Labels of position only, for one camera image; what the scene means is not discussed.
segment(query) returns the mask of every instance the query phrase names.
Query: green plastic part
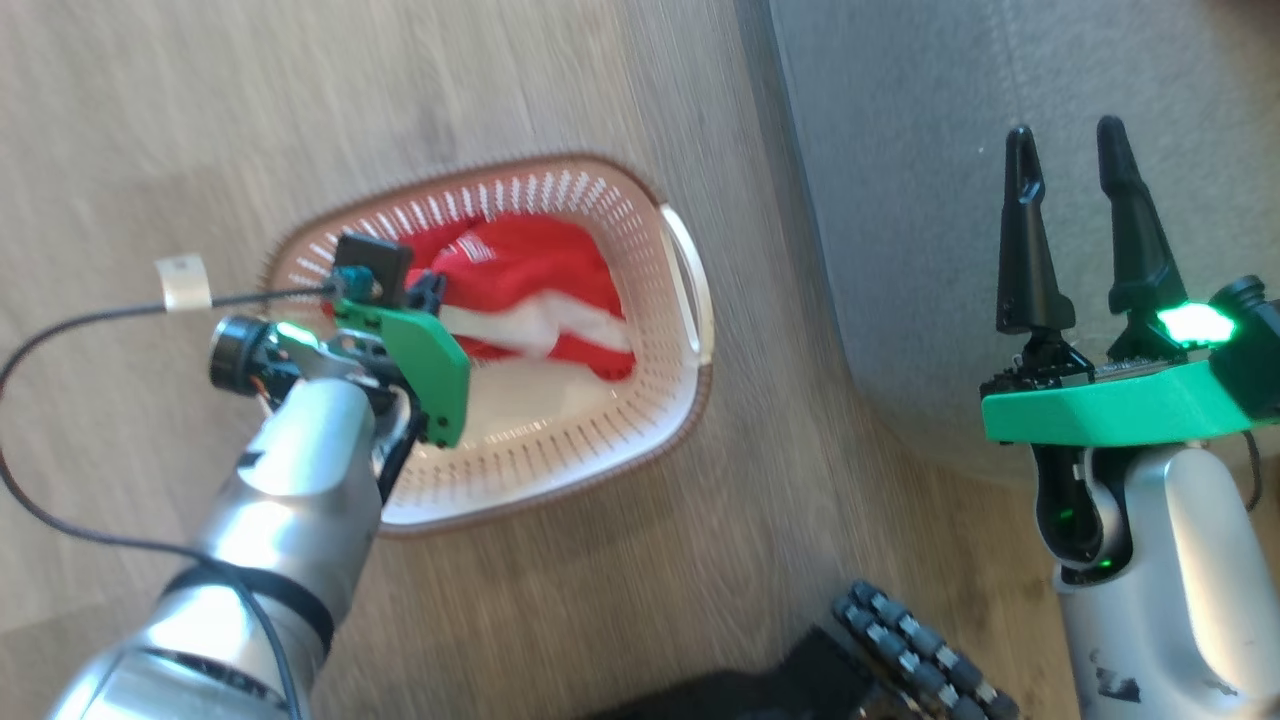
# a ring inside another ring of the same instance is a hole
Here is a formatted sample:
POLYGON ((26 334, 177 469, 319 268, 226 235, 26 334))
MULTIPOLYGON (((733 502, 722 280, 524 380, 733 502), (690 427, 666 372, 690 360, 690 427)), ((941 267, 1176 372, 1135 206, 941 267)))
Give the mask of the green plastic part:
POLYGON ((387 354, 428 415, 422 439, 438 447, 457 447, 467 421, 471 360, 439 318, 348 300, 334 302, 334 318, 340 328, 383 340, 387 354))
POLYGON ((989 395, 982 420, 992 441, 1079 447, 1185 442, 1254 427, 1206 360, 1135 378, 989 395))

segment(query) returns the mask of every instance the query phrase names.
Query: basket handle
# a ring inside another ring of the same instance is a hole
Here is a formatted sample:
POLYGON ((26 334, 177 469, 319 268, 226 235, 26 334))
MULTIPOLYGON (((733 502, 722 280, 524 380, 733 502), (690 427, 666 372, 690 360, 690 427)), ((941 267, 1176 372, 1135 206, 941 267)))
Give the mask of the basket handle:
POLYGON ((712 290, 707 284, 707 270, 703 269, 703 259, 698 255, 698 247, 685 222, 671 205, 663 204, 659 210, 667 223, 667 232, 663 233, 667 263, 676 284, 676 297, 680 300, 689 346, 698 354, 700 365, 710 365, 716 350, 716 318, 712 313, 712 290), (686 282, 691 292, 685 291, 686 282))

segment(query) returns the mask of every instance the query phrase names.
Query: plastic basket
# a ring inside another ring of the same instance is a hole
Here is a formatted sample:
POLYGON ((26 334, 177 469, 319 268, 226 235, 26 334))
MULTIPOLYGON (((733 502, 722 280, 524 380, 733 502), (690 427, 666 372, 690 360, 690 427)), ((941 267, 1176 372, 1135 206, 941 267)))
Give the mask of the plastic basket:
MULTIPOLYGON (((490 519, 612 478, 669 450, 707 401, 714 322, 698 250, 675 210, 600 158, 507 163, 360 202, 287 238, 265 284, 319 283, 343 231, 397 240, 413 228, 504 213, 547 213, 591 233, 622 300, 635 372, 608 383, 549 361, 474 368, 462 442, 415 450, 383 510, 384 533, 490 519)), ((276 304, 270 315, 333 327, 315 301, 276 304)))

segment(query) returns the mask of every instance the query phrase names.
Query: gray sofa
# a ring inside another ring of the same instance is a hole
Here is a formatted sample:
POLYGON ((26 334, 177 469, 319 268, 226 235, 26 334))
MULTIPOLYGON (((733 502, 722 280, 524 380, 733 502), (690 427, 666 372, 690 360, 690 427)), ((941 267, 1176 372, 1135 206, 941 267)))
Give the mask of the gray sofa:
POLYGON ((1094 361, 1123 327, 1103 114, 1128 126, 1192 297, 1245 273, 1280 296, 1280 3, 774 0, 773 20, 850 370, 924 456, 1030 478, 1025 450, 983 441, 977 395, 1021 342, 996 334, 993 301, 1016 123, 1036 132, 1071 340, 1094 361))

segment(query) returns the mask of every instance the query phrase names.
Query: red cloth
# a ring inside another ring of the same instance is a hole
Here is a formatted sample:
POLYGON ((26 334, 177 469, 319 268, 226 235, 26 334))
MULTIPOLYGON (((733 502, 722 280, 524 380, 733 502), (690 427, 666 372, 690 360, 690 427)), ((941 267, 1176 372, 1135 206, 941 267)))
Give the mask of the red cloth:
POLYGON ((502 215, 419 231, 399 242, 413 249, 408 284, 426 270, 445 278, 445 327, 449 309, 458 309, 465 313, 452 316, 480 316, 486 328, 499 328, 493 337, 454 332, 467 355, 493 360, 520 354, 513 343, 503 346, 502 327, 509 320, 526 334, 530 327, 558 329, 545 338, 545 356, 586 365, 603 379, 625 379, 635 368, 620 331, 625 318, 609 268, 581 227, 548 215, 502 215), (529 313, 540 322, 521 322, 529 313))

